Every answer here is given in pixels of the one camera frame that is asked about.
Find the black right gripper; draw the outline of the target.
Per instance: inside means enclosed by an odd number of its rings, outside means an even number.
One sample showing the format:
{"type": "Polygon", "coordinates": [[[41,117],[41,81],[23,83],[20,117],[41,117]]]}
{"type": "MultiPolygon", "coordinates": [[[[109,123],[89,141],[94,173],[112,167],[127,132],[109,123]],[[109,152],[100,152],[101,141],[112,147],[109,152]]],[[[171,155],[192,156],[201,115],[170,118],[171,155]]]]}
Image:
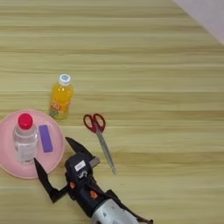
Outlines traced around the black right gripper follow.
{"type": "Polygon", "coordinates": [[[82,144],[71,137],[66,141],[76,153],[85,156],[72,156],[66,163],[66,181],[68,185],[61,190],[54,188],[49,182],[48,175],[37,159],[34,164],[38,179],[48,193],[52,203],[57,202],[67,193],[72,200],[76,200],[88,217],[92,217],[95,210],[106,200],[117,201],[117,197],[111,192],[104,192],[96,183],[93,168],[100,163],[98,157],[94,157],[82,144]]]}

